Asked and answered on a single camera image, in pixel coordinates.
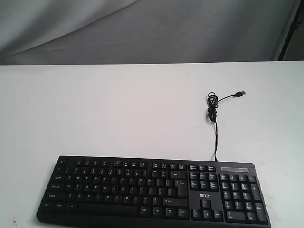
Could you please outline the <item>black acer keyboard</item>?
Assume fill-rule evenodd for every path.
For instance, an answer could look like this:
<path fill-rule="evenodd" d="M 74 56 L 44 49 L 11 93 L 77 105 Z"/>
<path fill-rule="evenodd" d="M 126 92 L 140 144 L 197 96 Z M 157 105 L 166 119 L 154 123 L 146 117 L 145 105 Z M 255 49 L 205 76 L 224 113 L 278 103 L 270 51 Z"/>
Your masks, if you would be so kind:
<path fill-rule="evenodd" d="M 60 156 L 40 222 L 84 228 L 269 228 L 251 163 Z"/>

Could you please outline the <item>grey backdrop cloth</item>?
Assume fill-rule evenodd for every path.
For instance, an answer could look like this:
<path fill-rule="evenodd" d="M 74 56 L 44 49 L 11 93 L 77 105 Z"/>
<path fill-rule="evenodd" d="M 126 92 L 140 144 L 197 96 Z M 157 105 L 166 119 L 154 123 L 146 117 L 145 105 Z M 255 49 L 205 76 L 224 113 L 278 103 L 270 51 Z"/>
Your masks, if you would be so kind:
<path fill-rule="evenodd" d="M 277 60 L 298 0 L 3 0 L 2 65 Z"/>

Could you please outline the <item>black stand pole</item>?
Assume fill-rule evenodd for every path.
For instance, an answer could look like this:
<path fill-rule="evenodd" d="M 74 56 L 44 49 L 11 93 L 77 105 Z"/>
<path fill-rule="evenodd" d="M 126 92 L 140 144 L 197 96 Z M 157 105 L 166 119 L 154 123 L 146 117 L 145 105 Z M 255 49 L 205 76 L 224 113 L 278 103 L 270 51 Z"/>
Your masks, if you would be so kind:
<path fill-rule="evenodd" d="M 289 27 L 278 61 L 300 61 L 304 59 L 304 1 L 300 1 Z"/>

